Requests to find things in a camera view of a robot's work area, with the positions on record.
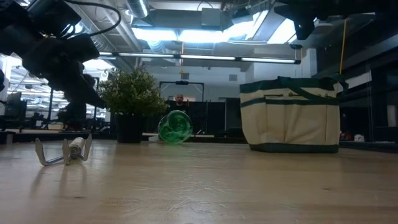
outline green bag trim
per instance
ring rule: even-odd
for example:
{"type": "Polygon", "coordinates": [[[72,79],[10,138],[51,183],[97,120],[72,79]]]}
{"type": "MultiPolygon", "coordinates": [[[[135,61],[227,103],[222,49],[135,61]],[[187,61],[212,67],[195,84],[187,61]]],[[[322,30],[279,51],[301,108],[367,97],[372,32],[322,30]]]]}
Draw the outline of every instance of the green bag trim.
{"type": "Polygon", "coordinates": [[[262,143],[250,144],[250,149],[260,152],[284,152],[284,153],[336,153],[338,145],[302,145],[287,143],[262,143]]]}
{"type": "Polygon", "coordinates": [[[270,105],[338,105],[338,100],[336,98],[324,100],[270,100],[265,97],[256,98],[241,103],[241,108],[246,106],[255,105],[257,103],[267,103],[270,105]]]}
{"type": "MultiPolygon", "coordinates": [[[[276,80],[266,80],[266,81],[258,81],[254,83],[247,83],[240,85],[240,93],[254,93],[258,90],[274,90],[286,88],[283,83],[279,80],[280,77],[276,80]]],[[[322,90],[335,90],[334,84],[336,82],[326,82],[321,79],[316,78],[294,78],[294,82],[297,86],[301,88],[321,88],[322,90]]]]}

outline table surface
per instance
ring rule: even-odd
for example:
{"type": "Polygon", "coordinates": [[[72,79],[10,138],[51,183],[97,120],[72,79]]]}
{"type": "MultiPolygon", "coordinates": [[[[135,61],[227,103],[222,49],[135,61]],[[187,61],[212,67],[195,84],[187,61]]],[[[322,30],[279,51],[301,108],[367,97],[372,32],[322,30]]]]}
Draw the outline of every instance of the table surface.
{"type": "Polygon", "coordinates": [[[13,144],[0,147],[0,223],[398,223],[397,161],[94,141],[88,161],[42,167],[33,143],[13,144]]]}

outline black plant pot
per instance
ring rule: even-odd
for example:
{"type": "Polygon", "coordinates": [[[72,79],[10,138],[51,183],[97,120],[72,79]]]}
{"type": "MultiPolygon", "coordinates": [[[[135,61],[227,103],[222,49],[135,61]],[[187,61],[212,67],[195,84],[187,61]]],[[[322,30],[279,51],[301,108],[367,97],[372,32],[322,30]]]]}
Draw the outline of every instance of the black plant pot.
{"type": "Polygon", "coordinates": [[[120,143],[140,143],[145,119],[142,116],[115,115],[116,135],[120,143]]]}

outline yellow cable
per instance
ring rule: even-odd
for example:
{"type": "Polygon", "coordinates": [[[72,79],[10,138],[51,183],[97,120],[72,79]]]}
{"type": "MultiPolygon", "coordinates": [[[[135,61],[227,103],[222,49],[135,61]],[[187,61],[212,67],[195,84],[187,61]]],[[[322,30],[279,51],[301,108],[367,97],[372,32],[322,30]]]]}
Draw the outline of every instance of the yellow cable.
{"type": "Polygon", "coordinates": [[[340,72],[339,72],[340,75],[343,71],[344,47],[346,44],[346,30],[347,30],[347,19],[344,20],[343,45],[341,46],[341,58],[340,58],[340,72]]]}

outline person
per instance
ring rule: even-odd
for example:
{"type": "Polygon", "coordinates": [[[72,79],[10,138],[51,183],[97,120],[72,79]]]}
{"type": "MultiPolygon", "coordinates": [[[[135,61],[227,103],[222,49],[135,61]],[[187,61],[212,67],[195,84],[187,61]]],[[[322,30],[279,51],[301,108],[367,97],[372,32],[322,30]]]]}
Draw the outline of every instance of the person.
{"type": "Polygon", "coordinates": [[[184,103],[184,96],[182,94],[175,95],[175,101],[171,102],[170,107],[167,110],[167,113],[173,110],[183,111],[188,114],[188,105],[184,103]]]}
{"type": "MultiPolygon", "coordinates": [[[[83,78],[90,86],[94,86],[95,79],[91,75],[83,74],[83,78]]],[[[86,102],[72,99],[67,93],[63,95],[69,104],[58,113],[59,120],[68,126],[67,130],[81,130],[86,120],[86,102]]]]}

